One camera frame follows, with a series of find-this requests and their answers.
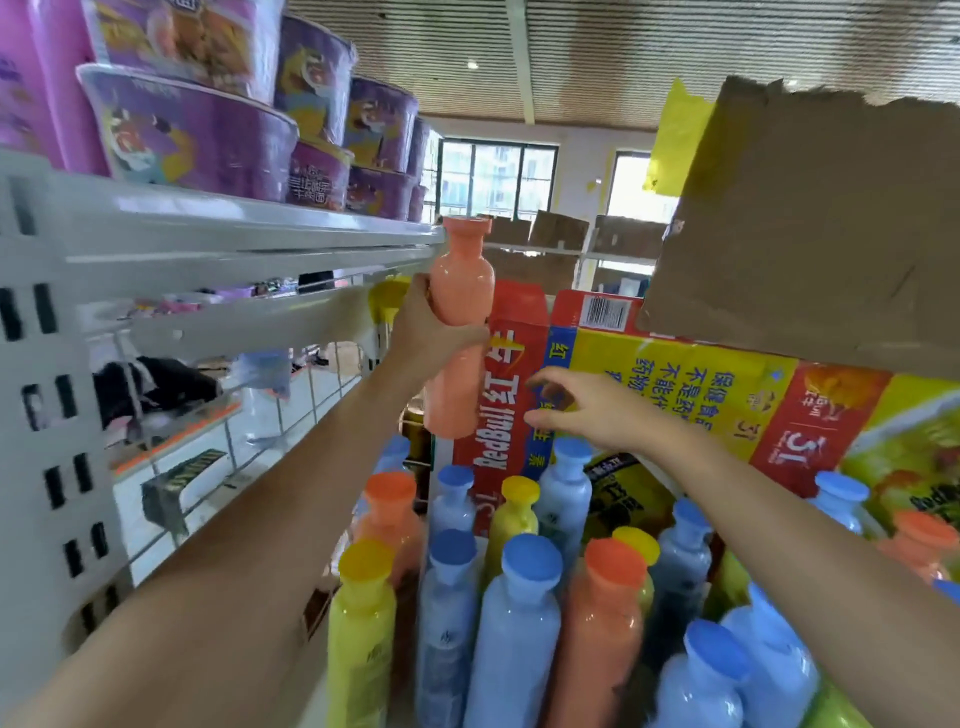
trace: yellow bottle cap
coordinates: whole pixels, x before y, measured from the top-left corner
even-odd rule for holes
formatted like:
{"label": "yellow bottle cap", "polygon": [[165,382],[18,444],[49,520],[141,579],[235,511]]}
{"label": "yellow bottle cap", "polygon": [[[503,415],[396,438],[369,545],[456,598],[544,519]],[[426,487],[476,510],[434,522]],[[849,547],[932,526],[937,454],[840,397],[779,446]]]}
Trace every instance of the yellow bottle cap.
{"label": "yellow bottle cap", "polygon": [[505,499],[517,505],[533,505],[540,500],[540,486],[537,485],[537,481],[522,475],[504,478],[500,493]]}
{"label": "yellow bottle cap", "polygon": [[646,531],[631,525],[621,525],[613,530],[613,537],[639,553],[648,567],[656,564],[660,558],[660,544]]}
{"label": "yellow bottle cap", "polygon": [[344,581],[385,581],[394,567],[394,550],[375,539],[351,544],[340,557],[340,578]]}

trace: hand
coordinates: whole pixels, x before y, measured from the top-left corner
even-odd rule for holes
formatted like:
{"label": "hand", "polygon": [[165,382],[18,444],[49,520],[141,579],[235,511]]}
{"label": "hand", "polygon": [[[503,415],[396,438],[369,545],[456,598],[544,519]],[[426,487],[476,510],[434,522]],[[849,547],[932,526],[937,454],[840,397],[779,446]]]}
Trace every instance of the hand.
{"label": "hand", "polygon": [[[523,421],[537,429],[562,430],[598,448],[651,458],[684,431],[679,418],[607,375],[547,367],[527,380],[528,387],[541,385],[543,396],[557,408],[524,413]],[[570,404],[576,409],[564,412]]]}
{"label": "hand", "polygon": [[387,361],[402,367],[416,380],[420,388],[436,375],[450,357],[467,347],[484,345],[490,341],[487,327],[451,327],[438,319],[427,300],[429,277],[417,274],[403,299],[403,305],[394,318]]}

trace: orange bottle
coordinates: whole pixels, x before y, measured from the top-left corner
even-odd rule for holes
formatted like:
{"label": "orange bottle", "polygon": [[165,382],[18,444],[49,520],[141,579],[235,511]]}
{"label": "orange bottle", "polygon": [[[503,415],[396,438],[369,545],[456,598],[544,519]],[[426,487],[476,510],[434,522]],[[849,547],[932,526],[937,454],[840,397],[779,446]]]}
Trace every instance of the orange bottle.
{"label": "orange bottle", "polygon": [[417,586],[426,543],[423,522],[414,513],[417,481],[407,472],[371,475],[364,488],[370,510],[353,529],[353,540],[375,539],[394,551],[390,585],[396,592],[396,631],[391,683],[406,685],[413,670],[417,630]]}
{"label": "orange bottle", "polygon": [[927,584],[950,579],[941,560],[960,546],[956,531],[936,516],[919,511],[899,511],[894,514],[894,526],[894,537],[878,541],[877,548],[915,571]]}
{"label": "orange bottle", "polygon": [[[483,257],[483,236],[492,220],[444,217],[450,252],[430,268],[430,301],[437,318],[450,326],[483,324],[493,308],[493,267]],[[426,385],[424,424],[437,437],[455,440],[477,427],[485,347],[453,355]]]}
{"label": "orange bottle", "polygon": [[593,539],[584,562],[567,594],[543,728],[609,728],[640,651],[643,557],[616,539]]}

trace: cardboard box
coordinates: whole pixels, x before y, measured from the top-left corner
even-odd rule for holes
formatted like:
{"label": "cardboard box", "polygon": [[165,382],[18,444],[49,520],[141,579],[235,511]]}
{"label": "cardboard box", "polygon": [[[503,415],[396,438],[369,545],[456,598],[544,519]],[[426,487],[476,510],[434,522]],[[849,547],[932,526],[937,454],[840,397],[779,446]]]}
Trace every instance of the cardboard box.
{"label": "cardboard box", "polygon": [[520,251],[486,248],[483,256],[493,266],[498,281],[533,283],[543,289],[548,296],[556,296],[570,288],[577,270],[575,255],[544,253],[529,256]]}
{"label": "cardboard box", "polygon": [[493,217],[493,226],[487,235],[488,243],[500,245],[529,245],[530,221]]}
{"label": "cardboard box", "polygon": [[559,215],[542,209],[534,219],[530,230],[530,245],[536,248],[555,248],[561,251],[580,252],[590,223],[576,217]]}
{"label": "cardboard box", "polygon": [[656,260],[663,250],[665,233],[666,226],[663,223],[597,215],[589,249],[597,253]]}
{"label": "cardboard box", "polygon": [[641,327],[960,380],[958,136],[954,104],[727,79]]}

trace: ceiling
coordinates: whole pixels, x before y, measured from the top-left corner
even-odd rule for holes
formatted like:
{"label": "ceiling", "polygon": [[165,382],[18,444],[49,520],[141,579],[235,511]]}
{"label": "ceiling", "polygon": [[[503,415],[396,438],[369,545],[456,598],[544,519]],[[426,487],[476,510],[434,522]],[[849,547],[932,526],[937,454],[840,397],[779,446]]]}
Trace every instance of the ceiling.
{"label": "ceiling", "polygon": [[[960,101],[960,0],[289,0],[427,115],[653,130],[674,78]],[[475,61],[476,70],[467,67]]]}

